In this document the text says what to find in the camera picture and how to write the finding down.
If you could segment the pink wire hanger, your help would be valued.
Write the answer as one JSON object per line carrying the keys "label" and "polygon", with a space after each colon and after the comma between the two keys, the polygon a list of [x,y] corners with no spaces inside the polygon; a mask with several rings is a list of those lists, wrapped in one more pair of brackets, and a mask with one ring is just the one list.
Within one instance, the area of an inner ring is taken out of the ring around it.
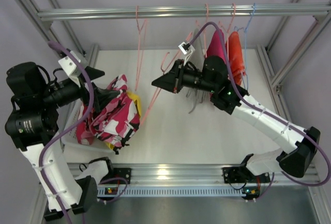
{"label": "pink wire hanger", "polygon": [[141,73],[141,67],[143,62],[143,56],[144,56],[144,45],[145,45],[145,39],[146,39],[146,28],[147,28],[147,19],[144,19],[142,24],[140,25],[139,22],[139,6],[136,6],[136,24],[137,24],[137,30],[138,30],[138,58],[137,58],[137,69],[136,69],[136,81],[135,81],[135,87],[134,90],[137,91],[139,86],[139,79],[140,79],[140,73]]}

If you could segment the pink patterned trousers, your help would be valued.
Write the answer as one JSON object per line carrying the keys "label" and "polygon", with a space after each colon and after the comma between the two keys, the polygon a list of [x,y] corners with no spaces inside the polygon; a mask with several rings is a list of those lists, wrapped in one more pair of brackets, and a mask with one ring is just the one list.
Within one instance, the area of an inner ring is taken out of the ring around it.
{"label": "pink patterned trousers", "polygon": [[118,155],[140,127],[141,100],[130,91],[124,74],[117,76],[105,90],[118,96],[101,100],[99,112],[92,108],[87,119],[78,125],[76,138],[81,145],[92,145],[97,139]]}

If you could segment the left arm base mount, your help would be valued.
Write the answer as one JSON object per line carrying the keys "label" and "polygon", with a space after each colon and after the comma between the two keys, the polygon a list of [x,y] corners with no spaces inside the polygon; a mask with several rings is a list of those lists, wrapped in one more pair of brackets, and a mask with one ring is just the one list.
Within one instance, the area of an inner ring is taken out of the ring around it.
{"label": "left arm base mount", "polygon": [[126,180],[127,184],[131,183],[132,168],[115,167],[111,172],[104,176],[101,180],[101,184],[125,184],[123,179]]}

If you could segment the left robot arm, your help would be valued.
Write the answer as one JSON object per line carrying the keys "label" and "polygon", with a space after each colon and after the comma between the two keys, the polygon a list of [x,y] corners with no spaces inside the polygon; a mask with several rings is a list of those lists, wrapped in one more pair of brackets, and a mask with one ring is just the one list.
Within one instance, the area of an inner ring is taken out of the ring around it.
{"label": "left robot arm", "polygon": [[73,177],[63,157],[58,130],[58,108],[77,99],[92,103],[95,108],[118,95],[117,91],[88,88],[67,79],[63,87],[50,90],[46,70],[33,62],[18,64],[7,71],[7,85],[13,92],[13,110],[5,131],[15,147],[28,159],[35,170],[48,199],[44,214],[47,221],[86,213],[97,200],[97,186],[111,175],[113,166],[106,157],[91,160],[86,169]]}

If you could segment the yellow trousers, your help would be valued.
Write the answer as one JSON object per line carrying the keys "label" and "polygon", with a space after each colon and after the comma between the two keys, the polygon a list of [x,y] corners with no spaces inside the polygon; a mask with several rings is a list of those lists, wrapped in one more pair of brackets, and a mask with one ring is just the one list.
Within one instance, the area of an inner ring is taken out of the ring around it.
{"label": "yellow trousers", "polygon": [[116,154],[129,145],[129,140],[139,130],[141,119],[140,97],[132,92],[125,92],[117,107],[109,112],[103,131],[108,135],[104,143]]}

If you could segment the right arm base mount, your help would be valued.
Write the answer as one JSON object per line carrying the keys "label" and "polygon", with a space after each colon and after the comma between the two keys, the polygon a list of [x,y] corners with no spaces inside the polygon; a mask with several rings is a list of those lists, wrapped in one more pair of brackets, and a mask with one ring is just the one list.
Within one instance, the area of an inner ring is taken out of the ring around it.
{"label": "right arm base mount", "polygon": [[244,167],[224,167],[222,168],[222,172],[226,184],[248,182],[248,175]]}

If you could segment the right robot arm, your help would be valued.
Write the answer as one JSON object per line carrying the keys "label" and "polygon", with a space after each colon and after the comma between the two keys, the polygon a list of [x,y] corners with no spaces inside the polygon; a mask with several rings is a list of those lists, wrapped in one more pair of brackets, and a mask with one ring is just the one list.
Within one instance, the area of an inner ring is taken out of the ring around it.
{"label": "right robot arm", "polygon": [[261,105],[247,90],[232,84],[225,62],[218,56],[206,58],[202,70],[178,59],[169,72],[152,81],[152,86],[174,94],[183,87],[209,92],[216,108],[244,120],[278,144],[278,150],[247,155],[240,164],[244,175],[284,172],[302,178],[317,152],[312,143],[319,141],[318,129],[304,129],[288,122]]}

